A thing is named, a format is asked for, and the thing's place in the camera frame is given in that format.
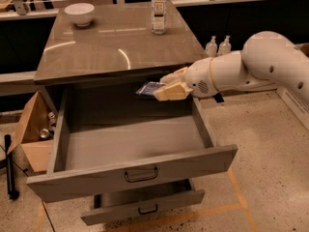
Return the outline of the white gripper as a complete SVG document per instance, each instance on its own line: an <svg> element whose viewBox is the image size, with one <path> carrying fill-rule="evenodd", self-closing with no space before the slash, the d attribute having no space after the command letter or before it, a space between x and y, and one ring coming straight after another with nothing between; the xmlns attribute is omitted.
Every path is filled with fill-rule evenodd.
<svg viewBox="0 0 309 232"><path fill-rule="evenodd" d="M189 68L183 67L160 79L164 84L173 81L181 82L165 85L154 91L154 97L158 101L185 100L190 93L197 98L213 96L215 88L211 80L211 58L196 61Z"/></svg>

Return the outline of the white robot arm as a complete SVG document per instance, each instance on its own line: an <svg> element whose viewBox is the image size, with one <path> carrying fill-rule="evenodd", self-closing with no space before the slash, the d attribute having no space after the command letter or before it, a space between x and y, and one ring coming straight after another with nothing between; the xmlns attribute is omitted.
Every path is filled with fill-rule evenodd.
<svg viewBox="0 0 309 232"><path fill-rule="evenodd" d="M308 104L309 57L286 37L263 31L251 36L241 50L198 60L163 76L160 82L154 96L161 102L284 86Z"/></svg>

